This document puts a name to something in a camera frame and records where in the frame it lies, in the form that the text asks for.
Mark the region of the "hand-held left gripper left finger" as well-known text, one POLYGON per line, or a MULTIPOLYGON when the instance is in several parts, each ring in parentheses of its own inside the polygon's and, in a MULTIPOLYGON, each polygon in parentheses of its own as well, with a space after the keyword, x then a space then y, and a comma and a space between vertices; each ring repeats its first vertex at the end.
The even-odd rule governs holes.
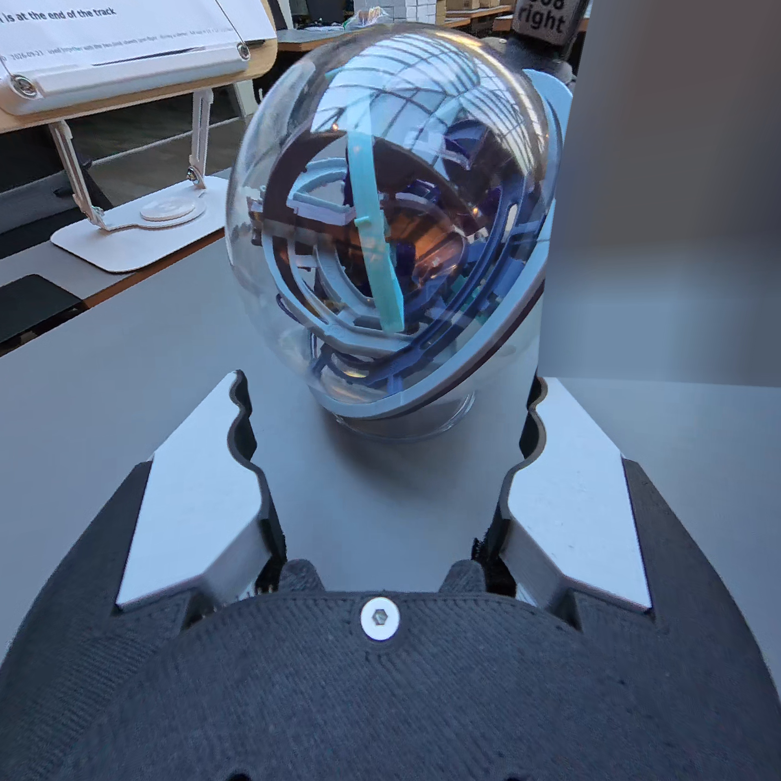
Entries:
POLYGON ((251 461, 248 381, 229 372, 155 450, 116 598, 135 609, 195 590, 219 608, 257 582, 274 588, 287 546, 251 461))

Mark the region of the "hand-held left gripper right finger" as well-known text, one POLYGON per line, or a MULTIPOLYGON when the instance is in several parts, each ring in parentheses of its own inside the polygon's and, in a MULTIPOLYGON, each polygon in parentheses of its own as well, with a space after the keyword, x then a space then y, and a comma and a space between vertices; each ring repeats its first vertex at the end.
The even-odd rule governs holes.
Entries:
POLYGON ((650 610, 619 448, 558 379, 534 377, 526 406, 522 461, 473 543, 487 591, 549 611, 569 591, 650 610))

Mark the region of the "clear plastic ball stand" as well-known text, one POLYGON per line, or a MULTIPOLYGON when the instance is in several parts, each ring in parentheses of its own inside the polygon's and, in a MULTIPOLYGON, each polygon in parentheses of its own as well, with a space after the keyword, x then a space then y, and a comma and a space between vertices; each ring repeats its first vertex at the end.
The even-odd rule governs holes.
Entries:
POLYGON ((476 393, 458 392, 416 409, 379 419, 358 419, 332 414, 336 422, 370 441, 411 444, 426 441, 452 430, 473 407, 476 393))

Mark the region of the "clear plastic maze ball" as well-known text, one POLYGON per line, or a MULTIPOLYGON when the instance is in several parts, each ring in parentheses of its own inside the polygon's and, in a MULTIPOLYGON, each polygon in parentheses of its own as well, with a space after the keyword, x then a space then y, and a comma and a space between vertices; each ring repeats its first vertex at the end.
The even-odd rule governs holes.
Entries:
POLYGON ((444 427, 543 293, 568 66, 543 45, 373 24, 262 99, 227 191, 248 315, 355 430, 444 427))

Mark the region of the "black flat pad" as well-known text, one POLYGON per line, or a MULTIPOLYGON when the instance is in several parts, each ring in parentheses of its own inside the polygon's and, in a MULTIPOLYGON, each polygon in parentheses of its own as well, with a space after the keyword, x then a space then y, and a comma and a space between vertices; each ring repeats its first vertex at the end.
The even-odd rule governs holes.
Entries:
POLYGON ((87 310, 84 301, 48 279, 30 274, 1 286, 1 346, 21 345, 87 310))

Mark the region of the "white document stand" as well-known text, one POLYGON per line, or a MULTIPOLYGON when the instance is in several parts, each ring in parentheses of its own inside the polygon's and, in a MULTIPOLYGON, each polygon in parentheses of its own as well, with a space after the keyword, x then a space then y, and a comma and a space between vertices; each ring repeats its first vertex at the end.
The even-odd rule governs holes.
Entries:
MULTIPOLYGON (((277 32, 269 2, 263 2, 277 32)), ((2 133, 48 129, 84 219, 54 231, 58 248, 111 274, 135 272, 225 227, 227 179, 206 174, 213 90, 266 74, 277 35, 95 65, 11 70, 2 59, 2 133), (192 95, 183 181, 112 209, 93 203, 68 120, 178 94, 192 95)))

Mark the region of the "printed instruction sheet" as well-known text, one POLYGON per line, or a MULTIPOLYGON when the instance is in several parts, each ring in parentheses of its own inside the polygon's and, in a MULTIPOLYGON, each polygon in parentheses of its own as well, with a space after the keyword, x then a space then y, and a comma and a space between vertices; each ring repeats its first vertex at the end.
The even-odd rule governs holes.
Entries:
POLYGON ((1 2, 1 53, 11 70, 112 63, 276 35, 259 1, 1 2))

